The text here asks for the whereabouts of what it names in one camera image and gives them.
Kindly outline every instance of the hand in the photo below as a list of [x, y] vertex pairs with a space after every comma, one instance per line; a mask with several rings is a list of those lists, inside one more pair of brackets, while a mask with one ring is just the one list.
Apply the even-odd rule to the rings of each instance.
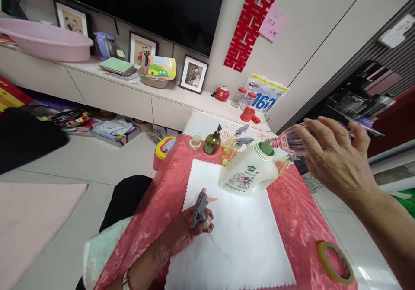
[[344, 201], [370, 196], [377, 186], [367, 161], [370, 138], [360, 125], [350, 122], [354, 141], [337, 121], [320, 116], [318, 120], [304, 119], [318, 141], [300, 125], [295, 132], [307, 149], [306, 163], [310, 173]]
[[[194, 228], [190, 228], [190, 223], [192, 222], [193, 210], [195, 207], [190, 207], [189, 209], [182, 212], [181, 215], [170, 225], [163, 234], [155, 241], [156, 252], [164, 261], [167, 261], [170, 257], [178, 254], [189, 246], [198, 235], [207, 232], [207, 229], [202, 229], [202, 226], [197, 223]], [[210, 209], [205, 209], [206, 214], [208, 214], [213, 220], [214, 216]], [[209, 224], [209, 229], [212, 231], [214, 225]]]

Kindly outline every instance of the television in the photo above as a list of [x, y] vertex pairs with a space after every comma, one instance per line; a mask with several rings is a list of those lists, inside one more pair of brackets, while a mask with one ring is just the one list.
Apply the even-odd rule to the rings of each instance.
[[222, 0], [71, 0], [209, 57]]

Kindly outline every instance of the black bag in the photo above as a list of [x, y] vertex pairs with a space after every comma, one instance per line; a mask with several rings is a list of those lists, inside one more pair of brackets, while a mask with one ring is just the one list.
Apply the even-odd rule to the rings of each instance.
[[51, 121], [39, 121], [29, 112], [7, 108], [0, 115], [0, 175], [68, 142], [66, 134]]

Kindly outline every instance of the blue number 162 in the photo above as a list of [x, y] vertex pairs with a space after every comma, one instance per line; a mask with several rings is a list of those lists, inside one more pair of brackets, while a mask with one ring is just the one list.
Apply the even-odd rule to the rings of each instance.
[[257, 93], [255, 101], [251, 104], [251, 106], [256, 107], [257, 109], [266, 109], [271, 107], [275, 104], [276, 98], [269, 98], [267, 95], [262, 95], [262, 93]]

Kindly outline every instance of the person's lap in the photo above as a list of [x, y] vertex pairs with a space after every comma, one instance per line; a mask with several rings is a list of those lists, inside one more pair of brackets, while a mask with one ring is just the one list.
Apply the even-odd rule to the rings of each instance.
[[[102, 232], [120, 220], [131, 217], [136, 211], [151, 181], [151, 178], [144, 175], [134, 175], [119, 182], [114, 188], [99, 232]], [[85, 290], [82, 277], [78, 282], [76, 290]]]

